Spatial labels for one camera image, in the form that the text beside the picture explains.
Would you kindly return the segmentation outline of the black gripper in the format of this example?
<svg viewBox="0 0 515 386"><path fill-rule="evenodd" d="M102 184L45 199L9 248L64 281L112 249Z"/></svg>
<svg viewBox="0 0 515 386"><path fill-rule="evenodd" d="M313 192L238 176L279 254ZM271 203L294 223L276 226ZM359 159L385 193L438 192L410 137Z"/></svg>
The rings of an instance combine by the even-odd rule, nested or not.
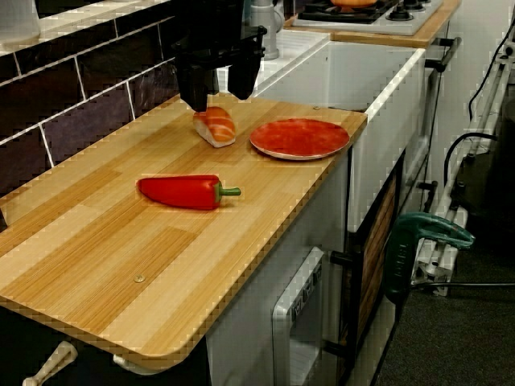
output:
<svg viewBox="0 0 515 386"><path fill-rule="evenodd" d="M243 26L234 36L222 30L189 31L171 45L178 67L181 99L195 112L208 106L208 87L205 69L229 67L228 91L243 101L253 93L255 81L264 57L262 40L267 33L264 26Z"/></svg>

